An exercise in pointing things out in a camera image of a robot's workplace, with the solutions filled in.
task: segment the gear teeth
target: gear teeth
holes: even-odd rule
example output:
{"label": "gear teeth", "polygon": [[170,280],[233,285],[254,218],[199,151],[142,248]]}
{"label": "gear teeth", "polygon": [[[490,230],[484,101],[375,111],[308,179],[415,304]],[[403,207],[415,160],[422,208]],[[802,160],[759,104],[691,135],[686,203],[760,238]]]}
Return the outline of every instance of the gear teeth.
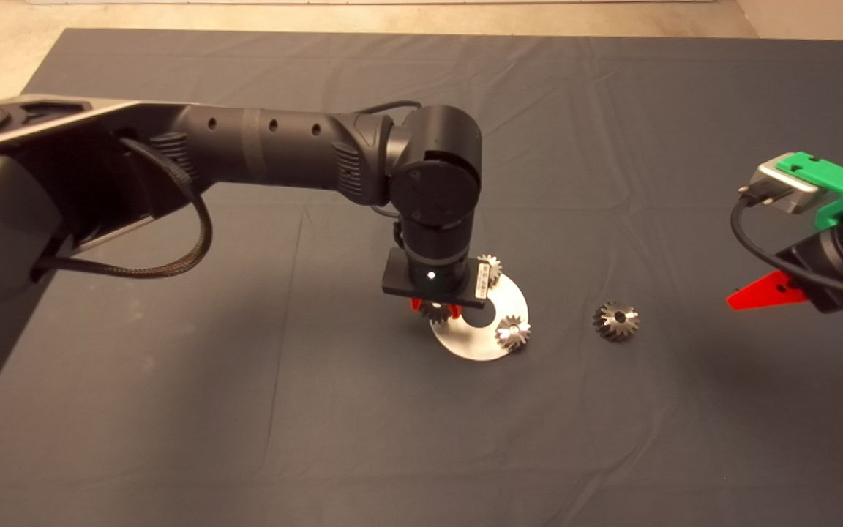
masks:
{"label": "gear teeth", "polygon": [[444,324],[451,317],[451,308],[447,304],[424,301],[419,306],[419,313],[432,324]]}
{"label": "gear teeth", "polygon": [[633,307],[608,302],[594,311],[593,324],[600,337],[611,343],[621,343],[639,330],[640,314]]}
{"label": "gear teeth", "polygon": [[477,257],[478,260],[487,261],[490,264],[490,278],[488,280],[489,287],[493,287],[499,281],[499,277],[503,274],[503,263],[499,261],[492,254],[481,254]]}
{"label": "gear teeth", "polygon": [[531,336],[532,326],[517,316],[505,317],[496,327],[496,343],[509,351],[525,346]]}

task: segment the barcode sticker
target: barcode sticker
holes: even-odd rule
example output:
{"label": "barcode sticker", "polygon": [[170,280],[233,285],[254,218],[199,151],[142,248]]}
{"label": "barcode sticker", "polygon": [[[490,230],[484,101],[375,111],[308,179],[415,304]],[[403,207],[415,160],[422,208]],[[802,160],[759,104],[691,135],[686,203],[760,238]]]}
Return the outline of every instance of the barcode sticker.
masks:
{"label": "barcode sticker", "polygon": [[474,291],[474,296],[481,300],[486,300],[486,290],[490,287],[490,265],[486,261],[481,261],[477,267],[477,291]]}

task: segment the silver disc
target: silver disc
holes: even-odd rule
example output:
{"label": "silver disc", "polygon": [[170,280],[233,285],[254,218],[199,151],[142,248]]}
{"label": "silver disc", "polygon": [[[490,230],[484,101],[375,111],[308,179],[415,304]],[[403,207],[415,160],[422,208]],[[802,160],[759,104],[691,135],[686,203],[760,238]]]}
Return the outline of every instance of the silver disc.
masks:
{"label": "silver disc", "polygon": [[464,317],[449,318],[441,324],[431,324],[431,330],[439,343],[455,356],[467,360],[488,361],[505,357],[509,350],[496,341],[496,327],[508,316],[517,316],[527,323],[529,306],[519,286],[506,274],[501,274],[496,285],[491,287],[487,298],[496,308],[494,319],[487,326],[474,327],[466,323]]}

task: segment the green gripper bracket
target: green gripper bracket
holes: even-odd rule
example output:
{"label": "green gripper bracket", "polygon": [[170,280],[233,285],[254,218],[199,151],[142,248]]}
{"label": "green gripper bracket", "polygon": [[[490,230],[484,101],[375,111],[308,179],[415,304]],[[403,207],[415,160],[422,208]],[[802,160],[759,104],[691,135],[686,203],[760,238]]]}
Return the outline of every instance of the green gripper bracket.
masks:
{"label": "green gripper bracket", "polygon": [[815,227],[821,231],[839,223],[843,216],[843,167],[812,154],[799,152],[779,161],[776,169],[837,193],[839,199],[817,210]]}

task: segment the circular joint cap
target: circular joint cap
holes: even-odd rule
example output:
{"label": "circular joint cap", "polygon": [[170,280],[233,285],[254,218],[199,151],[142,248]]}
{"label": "circular joint cap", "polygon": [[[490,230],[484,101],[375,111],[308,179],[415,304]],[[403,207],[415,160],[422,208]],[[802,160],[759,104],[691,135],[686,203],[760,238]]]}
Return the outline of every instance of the circular joint cap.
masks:
{"label": "circular joint cap", "polygon": [[392,174],[389,200],[416,223],[439,227],[464,219],[479,200],[479,183],[461,167],[441,160],[425,160]]}

